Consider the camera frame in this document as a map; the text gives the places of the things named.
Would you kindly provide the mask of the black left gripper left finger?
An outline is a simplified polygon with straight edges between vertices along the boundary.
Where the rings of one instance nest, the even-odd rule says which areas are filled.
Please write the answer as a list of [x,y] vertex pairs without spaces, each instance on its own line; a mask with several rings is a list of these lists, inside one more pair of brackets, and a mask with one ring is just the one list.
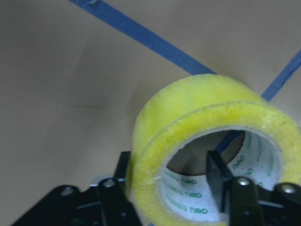
[[130,151],[121,152],[113,175],[93,180],[80,191],[57,186],[29,208],[15,226],[139,226],[141,220],[126,194]]

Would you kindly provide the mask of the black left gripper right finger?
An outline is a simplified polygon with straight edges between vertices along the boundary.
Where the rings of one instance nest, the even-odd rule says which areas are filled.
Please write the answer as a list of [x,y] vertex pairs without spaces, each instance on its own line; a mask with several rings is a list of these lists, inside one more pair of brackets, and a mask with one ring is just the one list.
[[235,177],[216,151],[206,154],[206,181],[229,226],[299,226],[301,187],[285,182],[271,191],[253,180]]

